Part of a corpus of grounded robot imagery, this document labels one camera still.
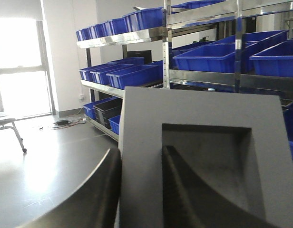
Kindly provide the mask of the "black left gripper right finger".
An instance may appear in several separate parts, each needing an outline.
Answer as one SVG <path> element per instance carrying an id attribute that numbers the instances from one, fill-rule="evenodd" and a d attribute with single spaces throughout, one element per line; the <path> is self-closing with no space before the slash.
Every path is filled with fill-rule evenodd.
<path id="1" fill-rule="evenodd" d="M 202 180 L 173 146 L 162 147 L 166 228 L 272 228 Z"/>

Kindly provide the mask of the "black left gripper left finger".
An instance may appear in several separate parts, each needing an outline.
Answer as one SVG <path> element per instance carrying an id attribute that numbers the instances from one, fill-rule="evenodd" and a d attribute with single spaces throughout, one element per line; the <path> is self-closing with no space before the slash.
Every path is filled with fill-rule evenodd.
<path id="1" fill-rule="evenodd" d="M 121 188 L 121 155 L 110 148 L 87 179 L 66 200 L 26 228 L 112 228 Z"/>

